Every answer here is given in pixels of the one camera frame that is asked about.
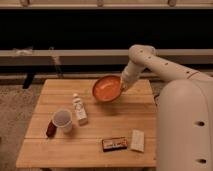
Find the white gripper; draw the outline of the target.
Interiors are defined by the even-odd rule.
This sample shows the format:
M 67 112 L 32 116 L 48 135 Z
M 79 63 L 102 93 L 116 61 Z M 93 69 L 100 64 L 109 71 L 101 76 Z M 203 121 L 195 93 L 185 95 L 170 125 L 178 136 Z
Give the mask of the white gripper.
M 120 94 L 130 89 L 139 79 L 143 66 L 129 62 L 121 73 Z

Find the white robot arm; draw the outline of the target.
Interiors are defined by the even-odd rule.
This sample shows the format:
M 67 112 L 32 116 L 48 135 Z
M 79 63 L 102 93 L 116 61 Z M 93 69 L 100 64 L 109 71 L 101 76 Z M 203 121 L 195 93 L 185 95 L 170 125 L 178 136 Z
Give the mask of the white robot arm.
M 213 171 L 213 77 L 133 45 L 121 75 L 126 91 L 149 69 L 166 82 L 157 102 L 156 171 Z

